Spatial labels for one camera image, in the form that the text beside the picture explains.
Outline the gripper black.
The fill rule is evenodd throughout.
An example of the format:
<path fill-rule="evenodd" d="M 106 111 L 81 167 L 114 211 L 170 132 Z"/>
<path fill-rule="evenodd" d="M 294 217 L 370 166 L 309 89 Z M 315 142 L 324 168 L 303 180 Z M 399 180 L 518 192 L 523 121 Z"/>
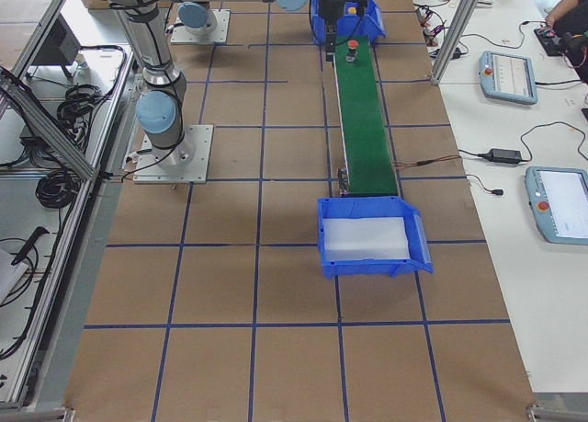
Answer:
<path fill-rule="evenodd" d="M 334 59 L 336 47 L 336 22 L 344 15 L 345 3 L 354 2 L 366 4 L 368 0 L 318 0 L 318 16 L 325 24 L 325 61 L 331 62 Z"/>

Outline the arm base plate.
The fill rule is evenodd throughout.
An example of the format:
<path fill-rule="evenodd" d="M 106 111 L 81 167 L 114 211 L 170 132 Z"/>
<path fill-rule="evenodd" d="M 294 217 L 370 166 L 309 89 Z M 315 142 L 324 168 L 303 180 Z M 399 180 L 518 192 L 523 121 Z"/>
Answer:
<path fill-rule="evenodd" d="M 138 158 L 139 170 L 131 175 L 138 184 L 203 184 L 207 181 L 209 156 L 213 137 L 212 125 L 184 127 L 184 140 L 160 161 L 167 151 L 153 148 L 147 134 L 142 149 L 151 149 Z"/>
<path fill-rule="evenodd" d="M 224 45 L 227 43 L 231 11 L 209 9 L 203 25 L 177 17 L 171 35 L 171 43 L 177 45 Z"/>

